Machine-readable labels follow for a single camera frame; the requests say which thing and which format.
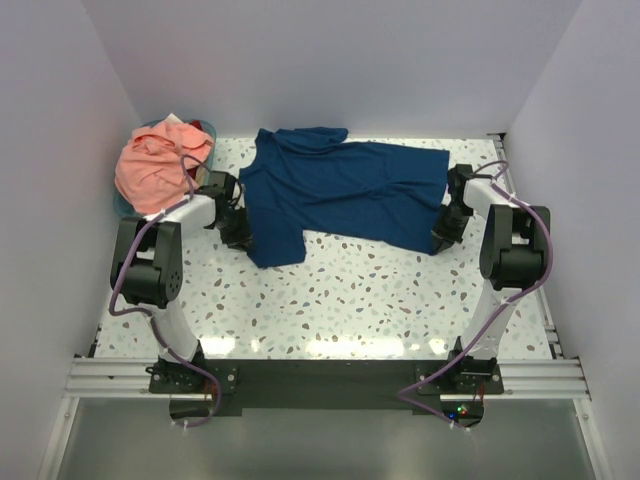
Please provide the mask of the dark blue t shirt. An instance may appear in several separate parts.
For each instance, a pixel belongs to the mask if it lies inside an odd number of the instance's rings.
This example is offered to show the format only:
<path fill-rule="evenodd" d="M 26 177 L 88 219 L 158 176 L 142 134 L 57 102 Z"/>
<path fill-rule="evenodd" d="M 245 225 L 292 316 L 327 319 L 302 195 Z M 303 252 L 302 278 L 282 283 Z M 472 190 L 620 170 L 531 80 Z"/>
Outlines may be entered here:
<path fill-rule="evenodd" d="M 345 128 L 262 129 L 240 170 L 259 268 L 304 261 L 307 230 L 434 254 L 446 150 L 347 139 Z"/>

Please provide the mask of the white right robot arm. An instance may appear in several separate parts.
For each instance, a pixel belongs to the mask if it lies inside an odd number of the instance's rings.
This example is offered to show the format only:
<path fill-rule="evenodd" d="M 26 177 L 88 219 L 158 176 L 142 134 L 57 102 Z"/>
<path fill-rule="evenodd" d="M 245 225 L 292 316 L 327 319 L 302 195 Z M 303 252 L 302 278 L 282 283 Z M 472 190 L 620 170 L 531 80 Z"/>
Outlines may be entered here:
<path fill-rule="evenodd" d="M 449 170 L 447 190 L 450 200 L 441 206 L 432 229 L 436 253 L 462 242 L 472 216 L 485 220 L 479 252 L 482 292 L 456 347 L 466 358 L 493 360 L 520 300 L 550 274 L 550 211 L 522 202 L 502 189 L 495 178 L 476 173 L 466 164 Z"/>

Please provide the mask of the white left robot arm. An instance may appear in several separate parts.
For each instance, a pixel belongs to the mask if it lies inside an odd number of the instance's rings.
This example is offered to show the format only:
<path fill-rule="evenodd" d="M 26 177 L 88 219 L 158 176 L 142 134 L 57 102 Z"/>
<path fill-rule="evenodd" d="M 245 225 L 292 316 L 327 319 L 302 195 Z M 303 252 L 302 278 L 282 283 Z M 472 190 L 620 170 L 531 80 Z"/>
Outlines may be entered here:
<path fill-rule="evenodd" d="M 248 214 L 240 205 L 239 181 L 214 171 L 201 187 L 188 184 L 178 203 L 147 217 L 120 221 L 110 273 L 113 317 L 139 313 L 146 318 L 159 348 L 159 358 L 192 363 L 201 355 L 199 340 L 187 324 L 179 294 L 184 236 L 216 230 L 224 245 L 245 252 L 252 242 Z"/>

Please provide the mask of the beige garment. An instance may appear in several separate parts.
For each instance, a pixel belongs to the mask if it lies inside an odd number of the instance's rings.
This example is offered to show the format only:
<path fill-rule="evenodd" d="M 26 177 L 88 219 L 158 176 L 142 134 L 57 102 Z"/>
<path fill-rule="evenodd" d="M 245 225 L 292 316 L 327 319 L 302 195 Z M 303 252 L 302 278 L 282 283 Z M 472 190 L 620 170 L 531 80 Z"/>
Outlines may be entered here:
<path fill-rule="evenodd" d="M 208 182 L 210 172 L 203 166 L 192 168 L 189 170 L 192 179 L 199 185 L 204 185 Z"/>

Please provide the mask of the dark red garment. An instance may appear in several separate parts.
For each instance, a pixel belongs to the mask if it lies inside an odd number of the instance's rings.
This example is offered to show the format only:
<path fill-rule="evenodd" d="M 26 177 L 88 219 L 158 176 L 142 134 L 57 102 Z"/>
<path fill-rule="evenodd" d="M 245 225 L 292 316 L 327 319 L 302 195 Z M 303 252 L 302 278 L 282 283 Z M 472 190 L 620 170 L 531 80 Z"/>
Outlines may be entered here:
<path fill-rule="evenodd" d="M 211 129 L 211 125 L 208 122 L 202 120 L 193 119 L 190 120 L 188 124 L 205 132 L 208 132 Z"/>

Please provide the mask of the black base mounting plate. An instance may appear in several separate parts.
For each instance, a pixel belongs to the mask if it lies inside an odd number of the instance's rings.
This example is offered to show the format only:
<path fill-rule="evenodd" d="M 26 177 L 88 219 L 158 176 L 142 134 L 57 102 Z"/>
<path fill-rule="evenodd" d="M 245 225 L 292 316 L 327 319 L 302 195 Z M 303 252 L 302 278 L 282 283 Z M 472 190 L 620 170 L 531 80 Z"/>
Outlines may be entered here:
<path fill-rule="evenodd" d="M 249 409 L 412 410 L 439 412 L 474 426 L 485 395 L 504 393 L 496 360 L 233 360 L 196 367 L 157 360 L 147 367 L 149 391 L 170 396 L 174 420 L 209 414 L 240 416 Z"/>

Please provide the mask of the aluminium frame rail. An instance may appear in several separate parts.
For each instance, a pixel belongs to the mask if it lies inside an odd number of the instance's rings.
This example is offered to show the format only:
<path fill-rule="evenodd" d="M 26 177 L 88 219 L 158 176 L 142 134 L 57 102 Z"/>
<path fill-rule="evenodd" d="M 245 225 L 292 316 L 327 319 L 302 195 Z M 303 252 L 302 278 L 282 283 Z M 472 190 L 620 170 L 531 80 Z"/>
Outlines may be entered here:
<path fill-rule="evenodd" d="M 77 358 L 63 389 L 68 398 L 149 397 L 145 368 L 153 358 Z M 589 400 L 579 360 L 507 360 L 499 363 L 504 400 Z"/>

